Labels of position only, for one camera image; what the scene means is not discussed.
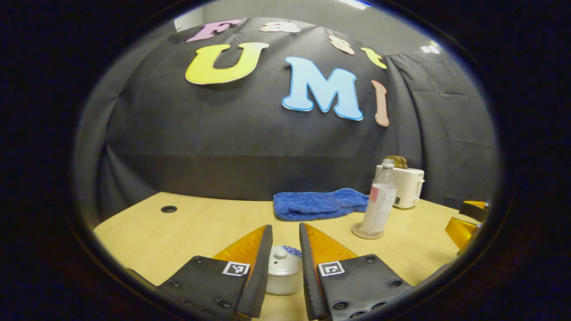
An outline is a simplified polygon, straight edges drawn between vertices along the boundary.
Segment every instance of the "plastic bottle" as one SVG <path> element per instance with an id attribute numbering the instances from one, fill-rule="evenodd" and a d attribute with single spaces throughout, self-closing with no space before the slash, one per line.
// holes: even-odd
<path id="1" fill-rule="evenodd" d="M 364 239 L 378 239 L 385 234 L 385 223 L 396 199 L 395 161 L 383 159 L 383 170 L 371 184 L 367 210 L 361 223 L 353 225 L 353 233 Z"/>

